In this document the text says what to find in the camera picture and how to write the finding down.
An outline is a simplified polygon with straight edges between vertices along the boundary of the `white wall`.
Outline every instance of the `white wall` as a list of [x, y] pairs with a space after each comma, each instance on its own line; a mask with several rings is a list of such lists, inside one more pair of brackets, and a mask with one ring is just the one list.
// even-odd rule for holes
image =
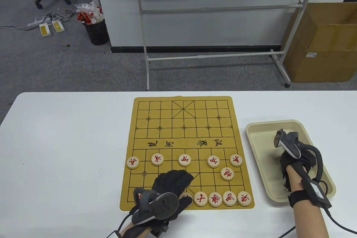
[[[295, 4], [298, 0], [142, 0], [143, 9]], [[342, 2], [343, 0], [310, 0]], [[142, 46], [138, 0], [101, 0], [112, 46]], [[144, 15], [148, 46], [279, 45], [291, 11]]]

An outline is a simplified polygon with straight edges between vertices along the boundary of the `wrist strap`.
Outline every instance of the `wrist strap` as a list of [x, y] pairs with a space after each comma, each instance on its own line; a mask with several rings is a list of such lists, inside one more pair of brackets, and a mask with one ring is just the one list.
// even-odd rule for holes
[[292, 192], [288, 196], [288, 199], [289, 199], [290, 206], [292, 208], [294, 208], [294, 205], [299, 201], [310, 200], [309, 195], [305, 190]]

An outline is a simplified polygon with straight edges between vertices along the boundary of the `cardboard box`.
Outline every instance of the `cardboard box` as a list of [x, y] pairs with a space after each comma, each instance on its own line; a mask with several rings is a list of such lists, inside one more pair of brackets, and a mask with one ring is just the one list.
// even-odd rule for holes
[[357, 70], [357, 3], [308, 4], [284, 66], [297, 83], [349, 81]]

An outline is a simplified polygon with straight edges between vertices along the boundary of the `black glove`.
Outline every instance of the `black glove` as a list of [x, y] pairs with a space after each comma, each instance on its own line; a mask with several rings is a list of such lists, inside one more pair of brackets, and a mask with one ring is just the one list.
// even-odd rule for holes
[[[171, 170], [167, 173], [160, 174], [154, 181], [153, 190], [163, 194], [166, 192], [172, 192], [179, 197], [184, 190], [190, 185], [194, 177], [187, 173], [185, 170]], [[152, 228], [151, 233], [158, 237], [164, 226], [168, 226], [168, 222], [177, 219], [177, 216], [185, 210], [191, 203], [191, 197], [183, 197], [178, 202], [178, 208], [176, 212], [168, 219], [158, 220], [152, 219], [144, 224], [147, 227]]]
[[309, 150], [306, 149], [301, 150], [300, 159], [295, 159], [291, 157], [291, 155], [287, 151], [284, 151], [280, 159], [280, 164], [281, 171], [283, 173], [283, 178], [285, 179], [284, 187], [287, 188], [289, 192], [291, 192], [290, 180], [286, 171], [286, 167], [288, 165], [292, 165], [295, 170], [303, 170], [304, 167], [308, 174], [310, 169], [316, 165], [316, 157]]

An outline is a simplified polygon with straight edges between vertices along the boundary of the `white table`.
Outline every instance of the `white table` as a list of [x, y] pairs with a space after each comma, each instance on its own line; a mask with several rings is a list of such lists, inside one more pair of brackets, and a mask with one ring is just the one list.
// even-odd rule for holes
[[[265, 193], [245, 133], [248, 123], [284, 119], [302, 122], [322, 152], [337, 188], [332, 216], [357, 229], [356, 91], [23, 93], [0, 127], [0, 237], [109, 235], [126, 215], [119, 201], [133, 100], [175, 95], [233, 98], [255, 207], [184, 211], [163, 238], [275, 238], [290, 229], [292, 209]], [[324, 217], [330, 237], [354, 237]]]

